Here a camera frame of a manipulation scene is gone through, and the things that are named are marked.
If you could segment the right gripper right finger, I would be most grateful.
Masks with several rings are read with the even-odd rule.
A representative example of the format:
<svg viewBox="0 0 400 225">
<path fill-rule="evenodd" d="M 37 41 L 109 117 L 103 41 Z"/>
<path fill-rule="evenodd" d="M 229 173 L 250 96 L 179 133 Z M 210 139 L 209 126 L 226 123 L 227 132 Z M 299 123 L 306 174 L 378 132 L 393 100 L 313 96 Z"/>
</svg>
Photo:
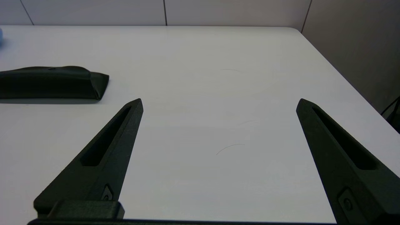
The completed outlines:
<svg viewBox="0 0 400 225">
<path fill-rule="evenodd" d="M 400 179 L 317 104 L 296 114 L 338 224 L 398 225 Z"/>
</svg>

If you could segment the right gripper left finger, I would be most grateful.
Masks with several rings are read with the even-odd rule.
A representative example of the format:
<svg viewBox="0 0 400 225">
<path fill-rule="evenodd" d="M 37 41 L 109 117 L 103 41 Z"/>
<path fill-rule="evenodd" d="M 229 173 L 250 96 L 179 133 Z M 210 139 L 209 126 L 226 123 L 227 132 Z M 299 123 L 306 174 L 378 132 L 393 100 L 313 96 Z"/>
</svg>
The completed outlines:
<svg viewBox="0 0 400 225">
<path fill-rule="evenodd" d="M 125 104 L 34 200 L 38 216 L 61 200 L 118 200 L 144 109 Z"/>
</svg>

